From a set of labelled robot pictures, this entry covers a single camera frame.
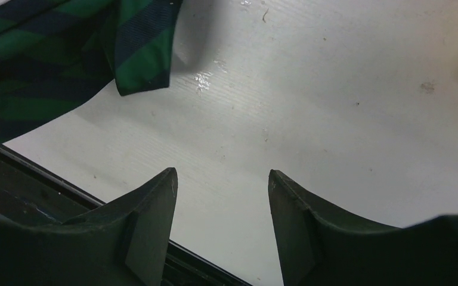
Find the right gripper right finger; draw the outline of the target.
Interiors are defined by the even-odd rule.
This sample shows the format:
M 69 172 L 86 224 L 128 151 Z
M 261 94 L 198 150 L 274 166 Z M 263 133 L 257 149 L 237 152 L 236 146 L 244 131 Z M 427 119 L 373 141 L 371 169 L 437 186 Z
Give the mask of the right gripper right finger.
M 458 215 L 397 228 L 272 170 L 268 197 L 285 285 L 458 285 Z

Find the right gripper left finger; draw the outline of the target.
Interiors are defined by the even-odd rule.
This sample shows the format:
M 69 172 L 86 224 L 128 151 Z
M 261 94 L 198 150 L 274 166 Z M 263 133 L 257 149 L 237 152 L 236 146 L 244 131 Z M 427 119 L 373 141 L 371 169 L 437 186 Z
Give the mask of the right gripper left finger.
M 0 220 L 0 285 L 159 285 L 177 189 L 169 167 L 63 223 Z

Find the green navy striped tie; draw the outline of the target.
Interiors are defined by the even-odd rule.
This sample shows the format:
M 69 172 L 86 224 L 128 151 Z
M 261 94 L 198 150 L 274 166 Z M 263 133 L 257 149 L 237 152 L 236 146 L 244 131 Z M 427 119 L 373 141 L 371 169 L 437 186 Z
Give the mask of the green navy striped tie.
M 181 1 L 0 5 L 0 143 L 89 101 L 167 88 Z

